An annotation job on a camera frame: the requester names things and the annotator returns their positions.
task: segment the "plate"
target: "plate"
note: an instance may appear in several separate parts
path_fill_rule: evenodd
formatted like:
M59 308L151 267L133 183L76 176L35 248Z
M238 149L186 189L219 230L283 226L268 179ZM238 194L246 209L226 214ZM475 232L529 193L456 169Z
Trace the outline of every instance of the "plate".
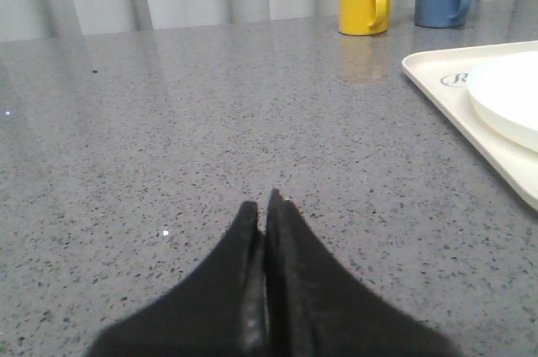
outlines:
M538 152L538 51L483 62L469 72L467 89L487 125Z

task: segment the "white tray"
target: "white tray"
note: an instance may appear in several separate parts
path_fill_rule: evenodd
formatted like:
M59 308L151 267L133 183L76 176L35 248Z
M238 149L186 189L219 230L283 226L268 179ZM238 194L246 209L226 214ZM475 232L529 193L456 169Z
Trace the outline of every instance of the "white tray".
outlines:
M476 114L467 92L469 71L493 57L538 50L538 40L432 50L407 56L403 71L477 148L497 172L538 210L538 153L491 129Z

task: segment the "speckled countertop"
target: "speckled countertop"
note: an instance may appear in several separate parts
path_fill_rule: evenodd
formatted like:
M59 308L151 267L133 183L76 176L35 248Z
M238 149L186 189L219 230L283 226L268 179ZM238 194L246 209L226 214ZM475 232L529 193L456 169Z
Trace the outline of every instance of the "speckled countertop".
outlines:
M478 4L462 29L412 20L0 44L0 355L81 355L191 271L242 201L263 221L278 187L355 277L465 355L536 357L538 213L400 62L538 39L538 0Z

